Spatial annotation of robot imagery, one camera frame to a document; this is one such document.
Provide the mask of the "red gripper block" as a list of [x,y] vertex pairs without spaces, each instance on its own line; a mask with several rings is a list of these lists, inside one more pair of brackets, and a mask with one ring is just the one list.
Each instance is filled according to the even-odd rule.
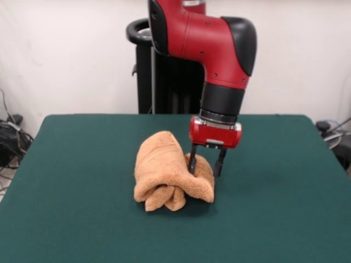
[[[188,171],[194,173],[196,169],[197,145],[214,145],[223,148],[235,148],[242,135],[242,125],[223,125],[192,116],[190,120],[189,136],[193,143],[189,155]],[[227,150],[221,149],[214,166],[214,176],[220,177]]]

